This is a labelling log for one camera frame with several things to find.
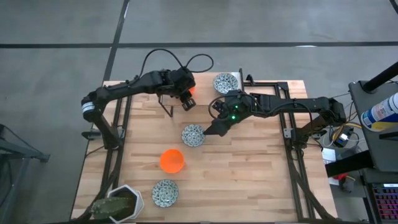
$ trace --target gray floor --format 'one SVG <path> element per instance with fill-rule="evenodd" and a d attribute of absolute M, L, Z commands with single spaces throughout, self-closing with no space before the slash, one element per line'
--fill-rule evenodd
<path fill-rule="evenodd" d="M 111 43 L 123 1 L 5 0 L 0 44 Z M 147 0 L 131 1 L 121 42 L 398 41 L 398 15 L 388 0 Z M 132 78 L 150 49 L 118 49 L 111 80 Z M 305 80 L 309 96 L 348 91 L 398 58 L 398 47 L 274 47 L 172 49 L 186 62 L 210 54 L 213 71 L 251 73 L 255 79 Z M 109 49 L 0 49 L 0 123 L 44 152 L 33 162 L 13 223 L 68 220 L 90 124 L 80 100 L 102 82 Z M 205 68 L 197 58 L 192 69 Z M 162 52 L 146 71 L 177 68 Z M 345 96 L 344 104 L 350 102 Z M 358 220 L 361 202 L 336 199 L 339 217 Z"/>

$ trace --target ceramic bowl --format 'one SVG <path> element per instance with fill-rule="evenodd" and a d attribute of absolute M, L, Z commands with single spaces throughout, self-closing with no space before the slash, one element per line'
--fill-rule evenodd
<path fill-rule="evenodd" d="M 182 131 L 182 141 L 190 147 L 198 147 L 205 141 L 204 131 L 203 127 L 198 124 L 190 124 Z"/>
<path fill-rule="evenodd" d="M 178 186 L 172 180 L 161 180 L 152 189 L 152 200 L 162 208 L 172 206 L 178 198 Z"/>
<path fill-rule="evenodd" d="M 225 95 L 230 90 L 239 88 L 238 79 L 230 73 L 220 73 L 213 80 L 214 89 Z"/>

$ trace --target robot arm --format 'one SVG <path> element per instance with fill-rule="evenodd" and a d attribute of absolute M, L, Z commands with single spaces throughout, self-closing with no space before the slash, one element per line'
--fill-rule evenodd
<path fill-rule="evenodd" d="M 105 149 L 117 149 L 122 141 L 115 127 L 109 125 L 103 116 L 106 105 L 112 101 L 138 93 L 169 95 L 179 98 L 185 111 L 196 103 L 189 89 L 195 86 L 192 72 L 185 67 L 178 70 L 152 71 L 141 77 L 113 86 L 102 86 L 85 96 L 81 101 L 83 117 L 94 123 L 102 134 Z"/>
<path fill-rule="evenodd" d="M 225 102 L 215 101 L 212 107 L 219 115 L 211 122 L 205 135 L 224 136 L 234 124 L 250 116 L 267 118 L 279 113 L 319 113 L 319 117 L 302 128 L 292 130 L 292 139 L 307 142 L 312 134 L 332 125 L 340 126 L 346 122 L 343 105 L 333 98 L 281 99 L 275 95 L 258 93 L 247 94 L 241 90 L 229 91 Z"/>

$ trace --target potted plant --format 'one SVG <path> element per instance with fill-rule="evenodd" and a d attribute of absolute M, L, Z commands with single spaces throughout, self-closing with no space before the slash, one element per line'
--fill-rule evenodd
<path fill-rule="evenodd" d="M 123 185 L 108 192 L 107 198 L 95 201 L 91 207 L 91 214 L 94 219 L 109 217 L 114 223 L 121 223 L 137 218 L 143 208 L 141 193 L 128 185 Z"/>

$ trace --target butcher block tabletop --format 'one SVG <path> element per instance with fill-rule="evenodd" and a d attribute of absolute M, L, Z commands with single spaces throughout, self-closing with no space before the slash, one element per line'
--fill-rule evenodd
<path fill-rule="evenodd" d="M 278 116 L 252 116 L 234 125 L 223 137 L 206 136 L 200 147 L 183 143 L 184 127 L 199 124 L 206 129 L 211 123 L 208 104 L 219 96 L 213 88 L 217 74 L 194 74 L 197 85 L 193 98 L 197 105 L 190 111 L 184 111 L 179 100 L 164 96 L 168 110 L 175 105 L 173 118 L 158 104 L 156 95 L 132 97 L 119 185 L 128 184 L 142 194 L 145 206 L 135 222 L 297 221 Z M 283 82 L 289 84 L 291 98 L 307 97 L 302 80 Z M 275 94 L 271 87 L 244 88 L 247 93 Z M 116 101 L 112 101 L 104 112 L 109 123 L 115 107 Z M 298 127 L 309 122 L 308 114 L 295 114 L 295 118 Z M 102 145 L 100 139 L 90 141 L 87 152 Z M 185 166 L 177 174 L 166 174 L 159 167 L 160 155 L 168 149 L 178 149 L 184 155 Z M 320 148 L 308 145 L 304 152 L 310 188 L 336 217 Z M 106 151 L 101 149 L 85 159 L 72 218 L 81 215 L 98 193 L 105 158 Z M 160 208 L 152 200 L 152 188 L 162 179 L 173 180 L 179 188 L 178 199 L 169 208 Z M 305 210 L 303 193 L 301 198 Z"/>

